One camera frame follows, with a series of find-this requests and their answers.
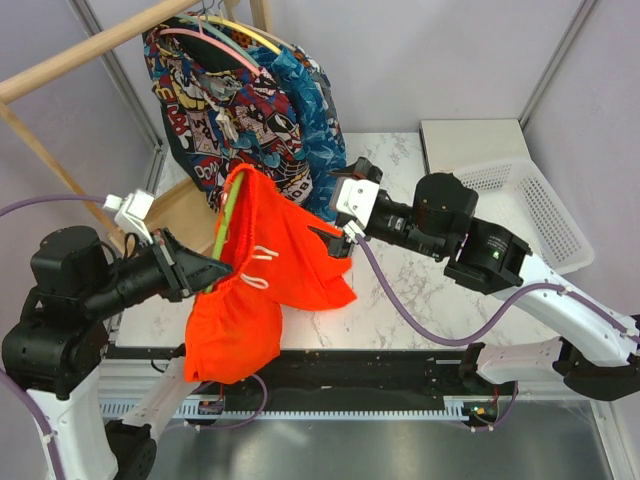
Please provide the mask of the orange mesh shorts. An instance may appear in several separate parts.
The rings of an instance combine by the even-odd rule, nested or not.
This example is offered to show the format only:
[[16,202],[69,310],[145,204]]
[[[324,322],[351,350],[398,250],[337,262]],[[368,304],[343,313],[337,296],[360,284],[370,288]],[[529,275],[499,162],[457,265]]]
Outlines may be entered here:
[[276,358],[283,307],[326,311],[356,299],[344,279],[351,260],[331,257],[322,239],[339,230],[249,164],[226,183],[236,179],[242,183],[221,253],[233,272],[194,301],[185,334],[188,382],[233,384]]

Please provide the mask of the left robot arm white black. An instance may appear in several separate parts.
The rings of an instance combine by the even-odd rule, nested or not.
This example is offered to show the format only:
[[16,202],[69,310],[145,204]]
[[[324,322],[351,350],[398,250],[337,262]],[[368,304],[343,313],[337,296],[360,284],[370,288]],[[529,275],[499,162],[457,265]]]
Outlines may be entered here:
[[208,393],[219,369],[204,359],[184,375],[178,351],[139,404],[105,421],[99,366],[108,319],[159,296],[179,302],[230,275],[228,264],[181,245],[166,229],[133,255],[108,259],[88,226],[55,231],[31,259],[36,283],[4,337],[2,381],[30,410],[53,479],[145,479],[159,438],[183,401]]

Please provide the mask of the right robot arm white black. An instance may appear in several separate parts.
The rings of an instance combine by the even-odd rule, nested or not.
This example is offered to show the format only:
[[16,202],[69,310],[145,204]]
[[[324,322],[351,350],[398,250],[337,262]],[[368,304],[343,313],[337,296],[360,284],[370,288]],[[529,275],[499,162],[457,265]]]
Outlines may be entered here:
[[[479,195],[450,173],[416,184],[413,202],[398,203],[381,189],[383,172],[368,159],[331,173],[330,207],[339,233],[325,234],[328,253],[345,258],[359,245],[397,312],[422,337],[462,348],[458,381],[467,392],[522,381],[561,381],[584,397],[615,401],[639,390],[639,319],[615,312],[556,273],[507,228],[475,215]],[[502,304],[475,333],[447,339],[403,306],[368,246],[369,239],[444,262],[444,274],[467,290]],[[482,337],[517,307],[556,332],[539,343],[491,346]]]

